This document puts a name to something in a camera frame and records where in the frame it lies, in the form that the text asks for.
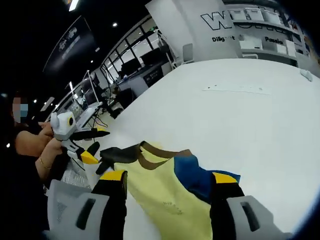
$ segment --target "brown strap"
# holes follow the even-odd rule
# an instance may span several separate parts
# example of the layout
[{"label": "brown strap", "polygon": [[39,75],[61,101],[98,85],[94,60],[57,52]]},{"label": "brown strap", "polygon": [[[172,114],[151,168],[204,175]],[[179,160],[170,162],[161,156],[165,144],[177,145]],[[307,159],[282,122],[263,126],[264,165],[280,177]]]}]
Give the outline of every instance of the brown strap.
[{"label": "brown strap", "polygon": [[[141,165],[141,167],[143,167],[144,169],[147,170],[154,170],[157,167],[165,164],[169,159],[172,159],[174,156],[191,156],[192,153],[190,150],[183,150],[180,152],[177,151],[164,151],[161,149],[158,149],[152,145],[150,145],[149,143],[147,143],[146,141],[141,142],[140,144],[136,145],[137,146],[137,156],[138,156],[138,161]],[[141,153],[140,147],[144,148],[146,151],[148,151],[149,153],[160,157],[160,158],[164,158],[167,159],[165,161],[161,161],[161,162],[150,162],[148,161]]]}]

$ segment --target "bracelet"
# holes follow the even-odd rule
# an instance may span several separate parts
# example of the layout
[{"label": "bracelet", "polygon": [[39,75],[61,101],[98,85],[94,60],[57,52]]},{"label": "bracelet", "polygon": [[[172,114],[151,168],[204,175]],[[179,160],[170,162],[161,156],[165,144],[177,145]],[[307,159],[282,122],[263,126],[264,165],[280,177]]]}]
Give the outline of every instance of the bracelet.
[{"label": "bracelet", "polygon": [[40,155],[40,163],[42,164],[42,167],[44,167],[45,169],[48,169],[48,170],[51,169],[51,167],[47,167],[47,166],[44,165],[44,162],[41,159],[41,155]]}]

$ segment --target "yellow garment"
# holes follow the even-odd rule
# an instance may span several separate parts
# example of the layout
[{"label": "yellow garment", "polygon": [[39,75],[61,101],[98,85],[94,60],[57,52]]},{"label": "yellow garment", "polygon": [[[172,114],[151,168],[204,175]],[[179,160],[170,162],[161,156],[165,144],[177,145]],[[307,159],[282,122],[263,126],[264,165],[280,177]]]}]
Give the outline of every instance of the yellow garment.
[{"label": "yellow garment", "polygon": [[151,217],[162,239],[212,240],[210,205],[179,182],[174,173],[174,158],[155,156],[142,147],[140,150],[150,163],[166,162],[153,170],[142,167],[139,160],[115,163],[114,169],[128,172],[129,192]]}]

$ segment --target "ceiling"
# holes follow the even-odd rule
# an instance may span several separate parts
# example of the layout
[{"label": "ceiling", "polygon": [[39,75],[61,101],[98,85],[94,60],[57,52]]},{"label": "ceiling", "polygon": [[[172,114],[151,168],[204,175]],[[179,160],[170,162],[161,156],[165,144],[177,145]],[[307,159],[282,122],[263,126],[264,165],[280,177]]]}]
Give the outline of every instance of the ceiling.
[{"label": "ceiling", "polygon": [[[1,88],[23,92],[43,106],[44,101],[59,96],[67,85],[58,79],[47,80],[42,70],[58,40],[79,16],[86,19],[100,48],[93,63],[88,62],[87,69],[94,70],[120,38],[148,14],[148,2],[79,0],[76,9],[69,12],[63,0],[12,1],[8,8],[12,11],[5,16],[5,81],[1,81]],[[83,76],[83,71],[74,74]]]}]

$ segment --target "blue fabric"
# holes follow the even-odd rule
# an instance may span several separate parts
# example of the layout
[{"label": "blue fabric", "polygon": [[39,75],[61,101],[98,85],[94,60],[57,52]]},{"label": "blue fabric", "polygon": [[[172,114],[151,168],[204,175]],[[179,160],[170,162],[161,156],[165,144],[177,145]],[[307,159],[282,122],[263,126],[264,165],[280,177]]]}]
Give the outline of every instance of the blue fabric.
[{"label": "blue fabric", "polygon": [[175,156],[174,173],[180,183],[198,199],[210,204],[211,177],[213,172],[229,175],[240,180],[240,175],[220,170],[205,170],[199,166],[196,156]]}]

